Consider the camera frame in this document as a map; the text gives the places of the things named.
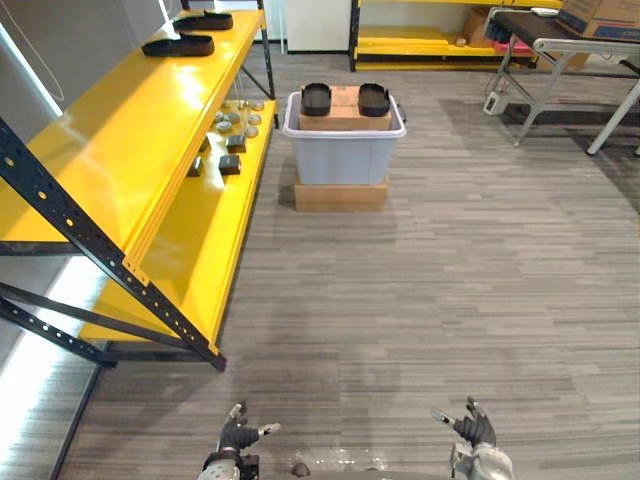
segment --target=shelf board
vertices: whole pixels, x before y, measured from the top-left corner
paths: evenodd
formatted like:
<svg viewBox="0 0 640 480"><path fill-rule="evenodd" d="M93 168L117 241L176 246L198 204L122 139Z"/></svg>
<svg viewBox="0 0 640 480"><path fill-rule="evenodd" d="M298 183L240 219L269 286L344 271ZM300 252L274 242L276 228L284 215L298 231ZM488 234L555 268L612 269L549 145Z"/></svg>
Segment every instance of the shelf board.
<svg viewBox="0 0 640 480"><path fill-rule="evenodd" d="M232 30L208 32L215 42L208 57L151 58L136 48L28 144L134 265L153 241L264 15L239 11L233 20ZM0 241L66 241L4 182L0 204Z"/></svg>
<svg viewBox="0 0 640 480"><path fill-rule="evenodd" d="M499 63L486 62L356 62L356 70L358 72L379 72L384 70L478 70L495 72Z"/></svg>
<svg viewBox="0 0 640 480"><path fill-rule="evenodd" d="M251 206L275 114L275 101L265 102L262 124L255 138L247 139L240 154L241 174L225 177L224 188L215 182L212 168L199 178L186 178L142 263L154 284L174 302L191 323L216 340L242 248ZM224 138L216 136L212 156L226 154ZM94 311L155 331L176 336L115 282L108 280ZM142 341L121 332L86 324L86 340Z"/></svg>
<svg viewBox="0 0 640 480"><path fill-rule="evenodd" d="M363 3L456 3L495 7L562 7L562 0L360 0L359 6L362 6Z"/></svg>
<svg viewBox="0 0 640 480"><path fill-rule="evenodd" d="M502 57L493 47L457 47L457 35L443 34L431 27L360 27L356 59L359 55L414 55ZM514 56L532 57L533 53Z"/></svg>

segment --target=light strip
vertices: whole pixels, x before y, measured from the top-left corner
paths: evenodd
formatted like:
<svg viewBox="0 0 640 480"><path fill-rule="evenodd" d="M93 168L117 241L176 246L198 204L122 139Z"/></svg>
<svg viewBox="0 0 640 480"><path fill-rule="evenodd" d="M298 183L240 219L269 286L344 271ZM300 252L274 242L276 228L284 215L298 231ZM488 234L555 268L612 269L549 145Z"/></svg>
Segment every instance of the light strip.
<svg viewBox="0 0 640 480"><path fill-rule="evenodd" d="M11 51L11 53L15 55L20 65L22 65L22 68L24 68L24 70L27 72L27 76L31 79L33 84L36 86L36 88L40 92L40 95L42 95L42 98L44 99L45 103L49 106L53 114L57 117L61 117L62 110L60 110L60 107L58 106L56 101L53 99L51 94L49 93L49 90L47 90L44 84L40 81L40 79L36 75L36 72L33 71L33 68L31 68L31 65L29 65L29 62L27 62L27 59L24 58L24 55L22 55L22 52L20 51L18 46L15 44L13 39L9 36L9 32L7 32L7 30L4 28L4 25L2 25L2 22L0 22L0 38L2 38L2 40L7 45L7 47L9 47L9 50Z"/></svg>
<svg viewBox="0 0 640 480"><path fill-rule="evenodd" d="M162 10L162 16L164 17L164 23L169 22L169 14L167 13L167 7L164 4L164 0L158 0L158 5L160 5L160 10Z"/></svg>

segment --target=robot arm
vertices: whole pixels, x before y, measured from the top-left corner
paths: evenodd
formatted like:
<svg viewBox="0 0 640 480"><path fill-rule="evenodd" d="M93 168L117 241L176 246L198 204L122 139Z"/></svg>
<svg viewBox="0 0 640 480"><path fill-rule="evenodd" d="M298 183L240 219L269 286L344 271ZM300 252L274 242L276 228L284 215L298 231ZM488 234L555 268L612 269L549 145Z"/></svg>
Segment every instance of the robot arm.
<svg viewBox="0 0 640 480"><path fill-rule="evenodd" d="M469 443L455 443L449 464L451 478L458 471L469 480L513 480L513 464L509 456L496 447L496 433L489 417L473 398L467 399L471 417L454 419L440 410L432 412L439 422L451 427Z"/></svg>
<svg viewBox="0 0 640 480"><path fill-rule="evenodd" d="M245 469L248 472L253 464L246 462L245 459L248 457L243 459L240 456L240 451L253 445L260 438L280 430L279 423L271 423L259 428L248 427L246 413L247 405L245 402L235 404L229 411L220 431L216 450L205 460L198 480L239 480L241 477L244 478L245 475L241 475L244 473L242 470Z"/></svg>

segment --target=metal shelving unit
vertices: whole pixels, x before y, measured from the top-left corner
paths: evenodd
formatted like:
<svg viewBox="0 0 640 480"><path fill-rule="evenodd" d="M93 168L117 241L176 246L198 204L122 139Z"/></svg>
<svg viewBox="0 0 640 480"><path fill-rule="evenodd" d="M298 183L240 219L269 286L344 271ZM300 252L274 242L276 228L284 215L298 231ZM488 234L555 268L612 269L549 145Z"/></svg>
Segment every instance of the metal shelving unit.
<svg viewBox="0 0 640 480"><path fill-rule="evenodd" d="M0 254L85 255L105 274L92 310L0 284L0 316L103 367L124 359L204 360L224 370L217 346L224 310L272 123L278 126L262 0L257 4L233 13L232 30L214 33L209 57L132 52L28 147L0 119ZM268 89L242 66L258 30ZM227 177L224 188L214 178L219 137L210 168L185 178L240 69L270 98L260 134L241 154L242 173ZM85 327L73 337L14 302ZM176 350L104 351L93 340Z"/></svg>
<svg viewBox="0 0 640 480"><path fill-rule="evenodd" d="M504 52L493 47L458 47L456 35L435 28L360 27L363 3L449 3L560 8L560 0L352 0L349 60L356 70L494 68ZM532 57L532 54L518 55Z"/></svg>

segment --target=plastic storage bin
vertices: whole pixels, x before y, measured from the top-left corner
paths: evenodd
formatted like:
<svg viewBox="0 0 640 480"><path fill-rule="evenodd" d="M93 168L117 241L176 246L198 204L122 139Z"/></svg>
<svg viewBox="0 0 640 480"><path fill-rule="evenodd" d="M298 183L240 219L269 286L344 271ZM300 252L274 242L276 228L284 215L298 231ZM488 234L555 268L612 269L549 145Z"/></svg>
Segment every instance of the plastic storage bin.
<svg viewBox="0 0 640 480"><path fill-rule="evenodd" d="M282 133L293 139L298 178L303 184L377 185L396 140L407 134L398 105L391 99L391 128L324 132L299 130L300 92L289 95Z"/></svg>

